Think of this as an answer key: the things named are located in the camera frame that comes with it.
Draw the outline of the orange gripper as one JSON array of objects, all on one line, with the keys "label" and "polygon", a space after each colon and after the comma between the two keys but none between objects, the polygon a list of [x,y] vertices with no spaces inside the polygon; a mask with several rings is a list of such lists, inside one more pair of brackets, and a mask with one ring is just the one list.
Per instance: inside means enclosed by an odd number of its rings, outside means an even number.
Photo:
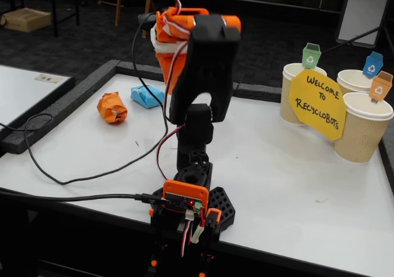
[{"label": "orange gripper", "polygon": [[[156,23],[151,29],[151,43],[162,69],[165,84],[168,82],[174,52],[182,42],[189,40],[192,29],[193,8],[169,7],[164,12],[156,13]],[[185,54],[179,54],[172,67],[170,89],[177,84],[184,65]]]}]

